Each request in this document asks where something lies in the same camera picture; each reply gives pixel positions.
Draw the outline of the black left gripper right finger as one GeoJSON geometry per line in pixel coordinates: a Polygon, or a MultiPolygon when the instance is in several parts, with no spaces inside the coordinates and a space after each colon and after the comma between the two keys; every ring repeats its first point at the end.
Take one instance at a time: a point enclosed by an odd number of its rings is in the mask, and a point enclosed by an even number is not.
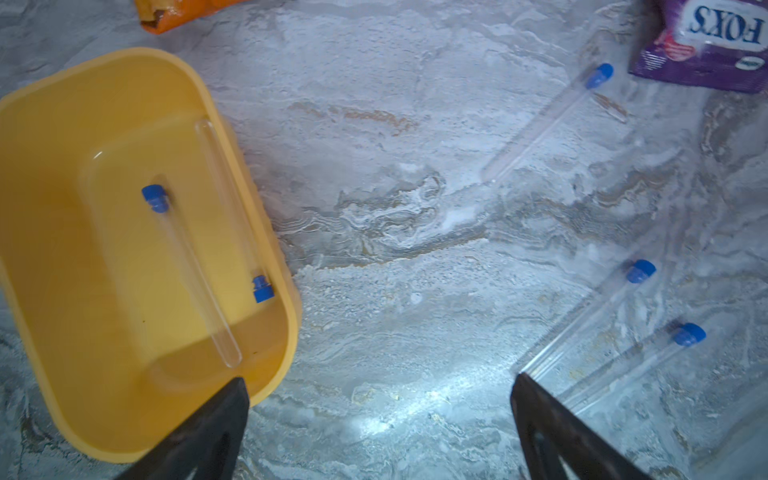
{"type": "Polygon", "coordinates": [[[510,405],[530,477],[647,479],[641,471],[525,373],[512,387],[510,405]]]}

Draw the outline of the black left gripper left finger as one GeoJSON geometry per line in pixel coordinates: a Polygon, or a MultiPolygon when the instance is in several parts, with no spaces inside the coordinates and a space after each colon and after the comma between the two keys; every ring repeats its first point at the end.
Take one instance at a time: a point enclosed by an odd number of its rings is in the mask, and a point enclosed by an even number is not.
{"type": "Polygon", "coordinates": [[[118,475],[120,479],[231,479],[248,419],[245,381],[234,378],[118,475]]]}

